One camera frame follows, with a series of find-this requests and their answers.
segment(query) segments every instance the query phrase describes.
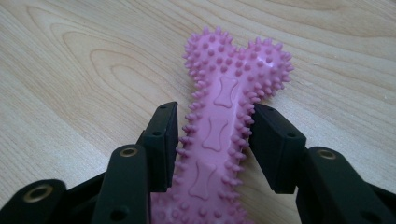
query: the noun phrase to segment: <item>bone-shaped chew toy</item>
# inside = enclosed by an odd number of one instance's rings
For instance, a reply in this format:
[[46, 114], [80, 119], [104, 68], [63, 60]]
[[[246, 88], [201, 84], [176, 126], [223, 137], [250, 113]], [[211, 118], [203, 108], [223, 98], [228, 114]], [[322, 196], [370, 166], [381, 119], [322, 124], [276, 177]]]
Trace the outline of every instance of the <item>bone-shaped chew toy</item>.
[[293, 67], [291, 55], [271, 39], [257, 38], [247, 49], [232, 40], [219, 27], [188, 40], [183, 57], [198, 91], [177, 149], [173, 187], [151, 195], [154, 224], [250, 223], [234, 187], [242, 184], [236, 175], [243, 170], [238, 164], [246, 157], [241, 150], [248, 147], [253, 103], [283, 89]]

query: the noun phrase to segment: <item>embossed bone pattern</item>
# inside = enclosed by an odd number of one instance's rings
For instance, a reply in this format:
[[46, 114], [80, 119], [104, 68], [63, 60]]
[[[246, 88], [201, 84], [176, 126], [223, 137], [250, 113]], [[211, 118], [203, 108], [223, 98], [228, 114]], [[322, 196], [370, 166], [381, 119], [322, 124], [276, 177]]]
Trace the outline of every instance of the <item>embossed bone pattern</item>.
[[251, 223], [237, 201], [236, 175], [246, 158], [253, 104], [274, 96], [288, 82], [291, 55], [271, 39], [232, 45], [218, 27], [193, 34], [186, 45], [186, 67], [195, 81], [189, 124], [180, 138], [173, 187], [151, 195], [152, 221], [162, 223]]

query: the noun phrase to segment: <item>wooden table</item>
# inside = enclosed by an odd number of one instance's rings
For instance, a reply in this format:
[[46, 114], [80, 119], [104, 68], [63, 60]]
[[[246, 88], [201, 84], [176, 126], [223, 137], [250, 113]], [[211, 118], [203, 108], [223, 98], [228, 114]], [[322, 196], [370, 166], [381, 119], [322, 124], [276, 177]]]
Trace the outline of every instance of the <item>wooden table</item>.
[[[396, 192], [395, 12], [394, 0], [1, 1], [0, 206], [39, 179], [71, 188], [102, 173], [158, 105], [178, 101], [186, 124], [194, 87], [181, 55], [205, 25], [238, 46], [283, 42], [296, 69], [263, 103], [308, 147], [343, 153]], [[238, 190], [249, 217], [299, 223], [295, 196], [275, 195], [247, 156]]]

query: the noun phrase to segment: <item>screw hole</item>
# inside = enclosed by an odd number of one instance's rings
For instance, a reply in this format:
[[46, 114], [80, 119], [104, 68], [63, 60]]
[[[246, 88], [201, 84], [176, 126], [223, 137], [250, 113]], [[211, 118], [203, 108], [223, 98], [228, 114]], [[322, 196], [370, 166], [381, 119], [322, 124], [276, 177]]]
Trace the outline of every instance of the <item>screw hole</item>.
[[27, 203], [36, 203], [47, 198], [53, 191], [53, 187], [48, 184], [40, 185], [34, 189], [29, 190], [24, 196], [23, 200]]
[[132, 157], [132, 156], [136, 155], [137, 152], [138, 152], [137, 148], [128, 147], [128, 148], [125, 148], [123, 151], [121, 151], [120, 155], [122, 157]]
[[114, 209], [111, 214], [110, 214], [110, 218], [113, 221], [123, 221], [129, 213], [129, 209], [125, 206]]
[[327, 159], [327, 160], [335, 160], [335, 158], [336, 158], [334, 153], [332, 153], [328, 150], [325, 150], [325, 149], [318, 150], [318, 154], [319, 154], [319, 156], [321, 156], [322, 158]]
[[361, 216], [371, 223], [382, 223], [381, 218], [372, 212], [361, 211]]

